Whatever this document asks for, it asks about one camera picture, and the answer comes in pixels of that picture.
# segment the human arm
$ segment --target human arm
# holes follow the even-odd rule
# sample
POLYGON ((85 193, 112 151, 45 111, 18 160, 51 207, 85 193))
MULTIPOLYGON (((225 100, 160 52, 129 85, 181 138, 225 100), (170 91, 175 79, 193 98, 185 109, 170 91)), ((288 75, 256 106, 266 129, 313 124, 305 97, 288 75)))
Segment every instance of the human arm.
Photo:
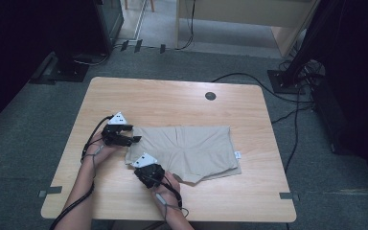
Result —
MULTIPOLYGON (((92 138, 92 141, 99 141, 96 141, 88 147, 85 157, 82 159, 73 189, 68 196, 63 210, 90 191, 94 182, 95 170, 99 168, 100 164, 110 154, 121 148, 118 146, 105 146, 101 137, 102 135, 97 133, 92 138)), ((89 195, 83 202, 78 204, 66 216, 64 216, 55 229, 90 229, 92 221, 92 206, 92 195, 89 195)))
MULTIPOLYGON (((170 183, 172 187, 180 193, 180 184, 170 172, 165 172, 165 178, 163 178, 162 182, 167 184, 170 183)), ((194 230, 191 224, 185 219, 181 210, 178 209, 178 201, 173 192, 163 185, 160 185, 151 190, 151 196, 153 197, 161 215, 166 217, 166 222, 172 230, 194 230), (168 204, 167 207, 156 197, 156 194, 160 194, 163 197, 165 202, 168 204)))

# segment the gray carpet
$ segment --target gray carpet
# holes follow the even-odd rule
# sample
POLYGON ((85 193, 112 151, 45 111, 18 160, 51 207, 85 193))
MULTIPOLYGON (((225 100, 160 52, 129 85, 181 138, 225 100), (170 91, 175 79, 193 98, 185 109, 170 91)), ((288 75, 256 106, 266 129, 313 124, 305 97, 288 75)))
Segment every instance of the gray carpet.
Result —
MULTIPOLYGON (((228 56, 129 47, 115 50, 102 65, 90 67, 82 83, 26 84, 0 114, 0 229, 48 229, 43 219, 40 190, 50 186, 58 161, 93 77, 117 77, 172 81, 212 81, 233 72, 244 72, 269 85, 267 69, 277 69, 279 59, 228 56)), ((235 76, 220 82, 254 84, 235 76)), ((271 120, 295 108, 264 97, 271 120)), ((299 144, 287 172, 297 220, 290 229, 368 229, 368 168, 356 156, 331 152, 320 117, 311 110, 298 114, 299 144)), ((293 118, 273 125, 286 163, 294 144, 293 118)), ((93 229, 106 229, 107 221, 95 221, 93 229)), ((283 223, 241 223, 239 229, 287 229, 283 223)))

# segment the wooden desk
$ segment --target wooden desk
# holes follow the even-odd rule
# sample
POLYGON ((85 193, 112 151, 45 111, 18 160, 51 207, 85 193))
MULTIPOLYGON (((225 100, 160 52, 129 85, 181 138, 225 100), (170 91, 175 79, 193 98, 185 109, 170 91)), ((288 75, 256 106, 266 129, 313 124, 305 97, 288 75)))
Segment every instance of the wooden desk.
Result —
MULTIPOLYGON (((255 85, 95 78, 80 108, 52 186, 62 193, 47 195, 41 215, 56 218, 76 179, 81 150, 97 123, 118 111, 138 127, 229 125, 240 151, 242 174, 182 184, 188 220, 292 222, 296 214, 288 193, 276 140, 262 89, 255 85), (208 101, 207 92, 217 98, 208 101)), ((125 150, 103 162, 97 171, 94 219, 162 217, 149 191, 125 165, 125 150)))
MULTIPOLYGON (((298 35, 310 24, 320 0, 198 0, 194 19, 270 26, 286 57, 298 35)), ((175 47, 180 18, 190 18, 194 0, 177 0, 175 47)))

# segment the folded beige fabric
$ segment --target folded beige fabric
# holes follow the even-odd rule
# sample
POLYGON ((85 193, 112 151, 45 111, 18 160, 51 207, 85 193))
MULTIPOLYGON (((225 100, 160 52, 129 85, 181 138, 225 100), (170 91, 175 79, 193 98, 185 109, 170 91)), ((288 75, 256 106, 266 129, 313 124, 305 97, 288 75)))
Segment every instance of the folded beige fabric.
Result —
POLYGON ((133 135, 142 139, 129 148, 127 164, 146 152, 164 170, 192 183, 242 172, 229 126, 135 126, 133 135))

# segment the person's left hand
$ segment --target person's left hand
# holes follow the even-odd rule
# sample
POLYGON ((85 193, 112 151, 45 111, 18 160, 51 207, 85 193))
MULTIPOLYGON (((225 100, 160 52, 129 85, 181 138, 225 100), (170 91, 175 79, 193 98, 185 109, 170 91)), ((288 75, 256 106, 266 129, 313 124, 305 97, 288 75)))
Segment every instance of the person's left hand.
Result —
POLYGON ((102 135, 100 132, 98 132, 92 137, 90 143, 93 143, 93 144, 91 144, 88 147, 88 150, 86 151, 86 154, 84 157, 84 161, 85 159, 87 159, 92 162, 91 157, 95 157, 94 162, 95 162, 96 167, 100 165, 110 154, 123 148, 121 146, 116 146, 116 145, 107 146, 102 140, 102 135), (103 145, 103 148, 95 156, 90 155, 90 154, 94 154, 98 150, 98 148, 100 148, 102 145, 103 145))

